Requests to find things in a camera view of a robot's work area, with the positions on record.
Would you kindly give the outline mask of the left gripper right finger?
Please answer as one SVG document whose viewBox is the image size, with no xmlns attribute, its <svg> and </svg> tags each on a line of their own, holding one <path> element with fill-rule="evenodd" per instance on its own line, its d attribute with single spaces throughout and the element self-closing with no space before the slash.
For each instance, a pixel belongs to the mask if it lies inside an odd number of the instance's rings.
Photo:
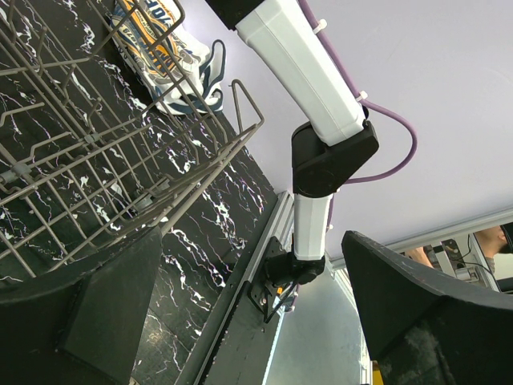
<svg viewBox="0 0 513 385">
<path fill-rule="evenodd" d="M 368 352 L 386 384 L 510 384 L 512 297 L 356 232 L 342 239 Z"/>
</svg>

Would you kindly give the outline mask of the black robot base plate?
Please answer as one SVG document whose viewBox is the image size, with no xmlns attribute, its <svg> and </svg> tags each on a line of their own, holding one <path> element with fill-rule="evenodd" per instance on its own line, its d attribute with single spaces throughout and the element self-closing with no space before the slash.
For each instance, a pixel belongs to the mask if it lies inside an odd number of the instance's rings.
<svg viewBox="0 0 513 385">
<path fill-rule="evenodd" d="M 178 384 L 262 384 L 280 315 L 275 310 L 278 291 L 266 279 L 268 259 L 285 254 L 277 237 L 269 238 L 261 249 L 256 272 L 240 281 L 240 286 L 219 322 L 208 321 L 205 348 L 196 346 L 176 380 Z"/>
</svg>

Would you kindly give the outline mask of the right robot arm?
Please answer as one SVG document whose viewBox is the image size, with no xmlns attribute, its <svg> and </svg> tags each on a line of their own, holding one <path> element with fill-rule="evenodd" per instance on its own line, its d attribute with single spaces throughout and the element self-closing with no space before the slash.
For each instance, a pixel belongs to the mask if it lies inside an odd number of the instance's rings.
<svg viewBox="0 0 513 385">
<path fill-rule="evenodd" d="M 375 154 L 378 139 L 298 1 L 210 1 L 209 6 L 257 53 L 308 119 L 291 139 L 292 249 L 265 263 L 273 286 L 304 285 L 325 266 L 333 195 Z"/>
</svg>

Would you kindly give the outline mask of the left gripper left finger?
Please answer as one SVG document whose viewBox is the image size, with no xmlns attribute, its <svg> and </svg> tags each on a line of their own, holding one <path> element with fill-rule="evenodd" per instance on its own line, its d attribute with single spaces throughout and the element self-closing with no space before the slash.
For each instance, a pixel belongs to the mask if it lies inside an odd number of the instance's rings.
<svg viewBox="0 0 513 385">
<path fill-rule="evenodd" d="M 146 228 L 1 290 L 3 384 L 127 384 L 162 254 Z"/>
</svg>

